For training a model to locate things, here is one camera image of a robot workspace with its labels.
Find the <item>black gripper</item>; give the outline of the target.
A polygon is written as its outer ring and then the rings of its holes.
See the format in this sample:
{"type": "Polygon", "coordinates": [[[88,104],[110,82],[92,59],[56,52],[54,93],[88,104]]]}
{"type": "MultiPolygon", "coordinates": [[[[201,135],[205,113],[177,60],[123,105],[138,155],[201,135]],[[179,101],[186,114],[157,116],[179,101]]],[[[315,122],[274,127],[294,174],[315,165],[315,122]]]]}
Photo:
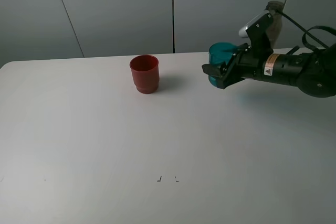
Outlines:
{"type": "Polygon", "coordinates": [[[208,55],[208,63],[202,65],[202,70],[213,77],[213,85],[220,89],[246,79],[295,85],[305,68],[303,54],[273,52],[254,56],[247,43],[235,46],[228,42],[218,42],[209,48],[208,55]]]}

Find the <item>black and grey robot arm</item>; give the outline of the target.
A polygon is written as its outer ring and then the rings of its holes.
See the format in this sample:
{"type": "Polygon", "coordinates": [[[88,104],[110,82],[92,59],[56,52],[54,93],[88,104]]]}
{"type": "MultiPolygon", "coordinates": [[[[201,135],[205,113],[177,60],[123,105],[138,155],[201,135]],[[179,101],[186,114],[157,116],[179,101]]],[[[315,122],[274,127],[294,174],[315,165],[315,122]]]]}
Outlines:
{"type": "Polygon", "coordinates": [[[212,85],[226,89],[245,79],[297,87],[317,98],[335,95],[335,46],[294,55],[276,54],[269,46],[224,47],[215,44],[202,66],[212,85]]]}

